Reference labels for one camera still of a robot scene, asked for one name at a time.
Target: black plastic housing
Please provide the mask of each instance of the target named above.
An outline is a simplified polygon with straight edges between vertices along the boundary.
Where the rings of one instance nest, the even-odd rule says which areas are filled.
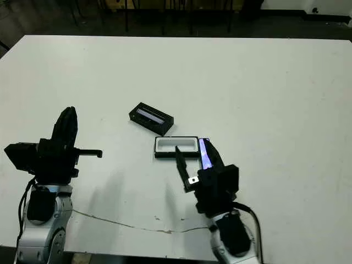
[[[174,124],[174,118],[145,103],[139,103],[130,113],[130,119],[158,135],[165,133]]]

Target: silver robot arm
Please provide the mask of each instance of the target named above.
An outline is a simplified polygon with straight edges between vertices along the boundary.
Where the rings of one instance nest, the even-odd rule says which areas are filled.
[[[16,262],[60,263],[65,245],[66,225],[73,208],[70,198],[72,187],[36,185],[32,187],[31,193],[36,197],[34,200],[31,199],[24,208],[24,229],[18,241]],[[42,216],[38,213],[38,210],[44,209],[50,211],[50,215]]]

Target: table surface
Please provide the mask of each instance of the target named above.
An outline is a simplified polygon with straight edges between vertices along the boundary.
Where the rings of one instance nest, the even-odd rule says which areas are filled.
[[[351,69],[340,40],[25,36],[0,60],[0,149],[50,138],[75,106],[76,147],[103,159],[79,160],[65,250],[214,260],[175,161],[155,159],[156,134],[129,120],[145,102],[174,116],[167,136],[209,137],[240,168],[266,262],[348,263]],[[0,152],[1,245],[15,245],[30,178]]]

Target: cable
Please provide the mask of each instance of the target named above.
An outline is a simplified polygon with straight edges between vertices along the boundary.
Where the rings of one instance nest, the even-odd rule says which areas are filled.
[[[27,187],[26,187],[26,189],[22,195],[22,198],[20,200],[20,204],[18,206],[18,222],[20,224],[20,232],[18,234],[17,241],[16,241],[16,252],[17,252],[17,248],[18,248],[18,242],[23,234],[24,208],[25,208],[26,202],[27,202],[27,193],[32,185],[35,185],[35,177],[28,182]]]
[[[257,235],[257,239],[258,239],[257,255],[259,257],[260,263],[265,264],[264,259],[263,259],[261,228],[260,228],[259,219],[258,219],[257,215],[255,214],[255,212],[251,208],[249,208],[247,205],[243,205],[242,203],[232,202],[232,206],[235,207],[236,209],[239,209],[239,210],[242,210],[242,211],[249,213],[253,217],[255,225],[256,225],[256,235]]]

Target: purple light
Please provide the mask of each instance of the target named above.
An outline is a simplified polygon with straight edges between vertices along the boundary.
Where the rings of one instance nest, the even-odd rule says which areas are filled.
[[[202,160],[202,169],[207,169],[213,167],[213,164],[211,164],[210,159],[207,154],[207,150],[204,145],[204,140],[209,140],[209,139],[199,139],[199,148],[200,148],[200,155],[201,155],[201,160]]]

